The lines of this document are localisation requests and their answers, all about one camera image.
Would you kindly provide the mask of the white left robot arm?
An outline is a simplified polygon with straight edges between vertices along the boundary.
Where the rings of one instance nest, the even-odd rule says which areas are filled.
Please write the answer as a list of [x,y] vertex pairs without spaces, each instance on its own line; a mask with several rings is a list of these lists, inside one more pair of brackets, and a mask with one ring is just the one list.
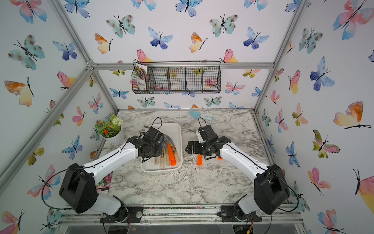
[[164,140],[165,135],[151,127],[97,160],[85,165],[72,164],[64,176],[60,197],[77,214],[96,211],[124,219],[128,213],[126,204],[115,196],[98,192],[96,186],[105,176],[129,161],[141,158],[145,162],[161,156]]

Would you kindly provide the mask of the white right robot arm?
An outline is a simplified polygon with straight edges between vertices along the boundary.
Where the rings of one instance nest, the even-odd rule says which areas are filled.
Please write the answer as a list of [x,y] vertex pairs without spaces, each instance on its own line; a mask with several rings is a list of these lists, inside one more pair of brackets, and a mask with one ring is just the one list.
[[254,190],[234,203],[234,213],[244,220],[253,212],[271,215],[291,195],[281,168],[275,164],[268,166],[240,150],[229,138],[218,136],[210,125],[197,130],[198,141],[189,141],[186,152],[198,154],[206,160],[216,157],[224,159],[253,183]]

